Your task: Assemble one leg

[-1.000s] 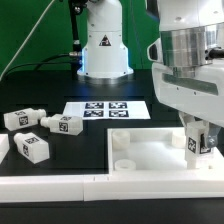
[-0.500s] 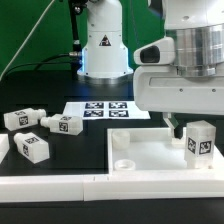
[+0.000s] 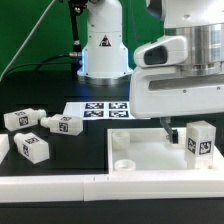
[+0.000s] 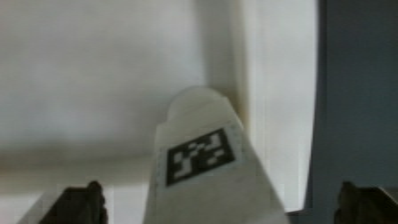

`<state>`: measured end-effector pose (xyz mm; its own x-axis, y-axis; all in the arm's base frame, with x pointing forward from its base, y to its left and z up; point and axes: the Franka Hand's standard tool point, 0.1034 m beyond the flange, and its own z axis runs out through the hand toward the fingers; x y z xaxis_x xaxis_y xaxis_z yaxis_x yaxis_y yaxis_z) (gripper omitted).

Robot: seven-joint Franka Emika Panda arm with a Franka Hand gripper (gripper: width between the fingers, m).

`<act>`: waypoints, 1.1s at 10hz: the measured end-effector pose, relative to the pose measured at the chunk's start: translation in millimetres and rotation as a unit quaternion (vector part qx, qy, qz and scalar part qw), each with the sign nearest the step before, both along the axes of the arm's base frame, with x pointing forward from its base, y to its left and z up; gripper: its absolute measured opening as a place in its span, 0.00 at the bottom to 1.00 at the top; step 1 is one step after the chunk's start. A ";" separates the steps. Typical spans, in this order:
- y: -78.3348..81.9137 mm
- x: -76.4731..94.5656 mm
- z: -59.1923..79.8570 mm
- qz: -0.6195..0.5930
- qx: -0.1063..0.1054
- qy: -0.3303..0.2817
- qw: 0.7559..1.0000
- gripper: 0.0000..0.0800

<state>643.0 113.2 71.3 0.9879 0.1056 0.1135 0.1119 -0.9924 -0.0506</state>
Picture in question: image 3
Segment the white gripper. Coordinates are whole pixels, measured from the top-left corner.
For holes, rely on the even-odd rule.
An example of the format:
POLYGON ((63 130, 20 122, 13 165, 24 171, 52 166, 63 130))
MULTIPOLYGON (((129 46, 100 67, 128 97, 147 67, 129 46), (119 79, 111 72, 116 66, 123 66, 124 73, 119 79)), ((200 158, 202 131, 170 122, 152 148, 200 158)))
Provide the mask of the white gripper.
POLYGON ((177 67, 136 67, 130 81, 130 112, 138 119, 160 118, 172 144, 178 131, 175 116, 224 112, 224 73, 183 77, 177 67))

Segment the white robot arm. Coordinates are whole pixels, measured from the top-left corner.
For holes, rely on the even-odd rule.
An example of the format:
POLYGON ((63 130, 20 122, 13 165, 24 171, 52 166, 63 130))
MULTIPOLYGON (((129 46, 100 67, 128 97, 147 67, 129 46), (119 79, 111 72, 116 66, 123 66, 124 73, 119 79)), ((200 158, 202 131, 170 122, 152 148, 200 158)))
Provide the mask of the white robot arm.
POLYGON ((175 116, 224 112, 224 0, 145 0, 164 35, 138 47, 135 69, 122 43, 118 0, 87 0, 88 41, 78 77, 98 85, 130 79, 130 112, 158 118, 174 141, 175 116))

